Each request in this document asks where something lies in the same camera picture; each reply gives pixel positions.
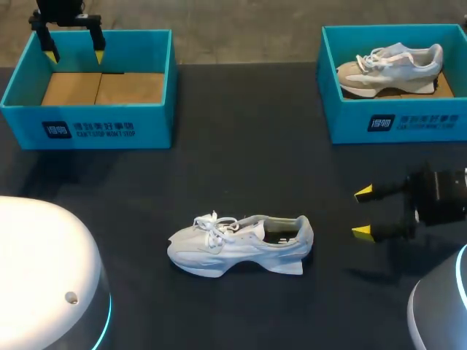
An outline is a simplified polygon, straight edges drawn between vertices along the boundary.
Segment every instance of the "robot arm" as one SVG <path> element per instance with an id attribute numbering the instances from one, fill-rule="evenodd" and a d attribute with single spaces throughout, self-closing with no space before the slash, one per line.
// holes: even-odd
<path id="1" fill-rule="evenodd" d="M 467 207 L 467 169 L 432 171 L 426 165 L 399 184 L 370 185 L 355 194 L 358 203 L 378 201 L 396 193 L 404 196 L 404 215 L 393 225 L 353 228 L 357 238 L 380 242 L 389 238 L 414 238 L 420 222 L 426 226 L 463 221 Z"/>
<path id="2" fill-rule="evenodd" d="M 47 28 L 47 23 L 55 23 L 60 27 L 86 27 L 93 40 L 94 51 L 101 64 L 105 49 L 105 38 L 101 30 L 100 15 L 82 13 L 82 0 L 36 0 L 39 10 L 34 10 L 29 18 L 31 29 L 37 32 L 42 51 L 54 63 L 60 60 L 55 42 Z"/>

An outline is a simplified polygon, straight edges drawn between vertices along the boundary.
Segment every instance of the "dark tabletop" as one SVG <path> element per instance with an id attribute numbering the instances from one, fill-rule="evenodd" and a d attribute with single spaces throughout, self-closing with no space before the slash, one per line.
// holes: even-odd
<path id="1" fill-rule="evenodd" d="M 467 241 L 467 226 L 367 244 L 350 228 L 399 219 L 401 198 L 359 205 L 352 194 L 426 160 L 464 168 L 467 145 L 332 146 L 314 69 L 181 66 L 170 150 L 22 152 L 0 120 L 0 193 L 56 203 L 89 228 L 115 304 L 114 349 L 413 349 L 410 292 Z M 10 74 L 0 70 L 1 90 Z M 179 271 L 167 238 L 213 209 L 308 216 L 304 275 L 251 264 L 219 279 Z"/>

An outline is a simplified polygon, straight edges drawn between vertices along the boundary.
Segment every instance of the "box label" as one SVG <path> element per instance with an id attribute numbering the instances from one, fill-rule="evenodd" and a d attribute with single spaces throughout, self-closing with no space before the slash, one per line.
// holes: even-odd
<path id="1" fill-rule="evenodd" d="M 66 122 L 42 122 L 42 126 L 49 139 L 70 139 L 72 137 Z"/>
<path id="2" fill-rule="evenodd" d="M 397 130 L 446 130 L 453 129 L 459 120 L 456 114 L 443 115 L 403 115 Z"/>
<path id="3" fill-rule="evenodd" d="M 389 131 L 393 126 L 394 118 L 394 114 L 375 114 L 370 119 L 367 131 Z"/>
<path id="4" fill-rule="evenodd" d="M 135 137 L 132 122 L 76 122 L 73 128 L 78 137 Z"/>

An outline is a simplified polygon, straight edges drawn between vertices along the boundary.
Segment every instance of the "cardboard bottom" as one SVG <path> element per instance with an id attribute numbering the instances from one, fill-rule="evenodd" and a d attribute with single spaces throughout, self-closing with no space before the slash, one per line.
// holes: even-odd
<path id="1" fill-rule="evenodd" d="M 342 94 L 344 95 L 344 99 L 346 100 L 359 100 L 359 99 L 367 99 L 360 96 L 353 95 L 345 90 L 342 90 Z M 452 93 L 451 88 L 449 87 L 449 83 L 444 76 L 444 73 L 441 72 L 438 75 L 437 85 L 434 93 L 428 94 L 420 94 L 420 93 L 406 93 L 402 90 L 398 89 L 384 89 L 380 91 L 374 99 L 395 99 L 395 98 L 453 98 L 454 95 Z"/>
<path id="2" fill-rule="evenodd" d="M 163 82 L 161 73 L 53 73 L 42 105 L 159 104 Z"/>

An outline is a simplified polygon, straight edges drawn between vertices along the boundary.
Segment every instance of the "shoelace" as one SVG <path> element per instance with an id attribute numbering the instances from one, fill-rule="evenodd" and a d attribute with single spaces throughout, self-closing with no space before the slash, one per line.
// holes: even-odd
<path id="1" fill-rule="evenodd" d="M 375 67 L 391 67 L 393 64 L 387 62 L 385 58 L 379 57 L 377 54 L 383 50 L 383 47 L 378 47 L 371 51 L 370 55 L 360 56 L 357 55 L 357 63 L 362 71 L 369 73 Z"/>
<path id="2" fill-rule="evenodd" d="M 209 248 L 222 245 L 224 241 L 232 242 L 233 239 L 229 237 L 229 234 L 239 229 L 237 219 L 234 217 L 221 217 L 218 219 L 215 211 L 212 212 L 212 215 L 196 217 L 193 226 L 199 226 L 202 230 L 207 231 L 204 243 Z"/>

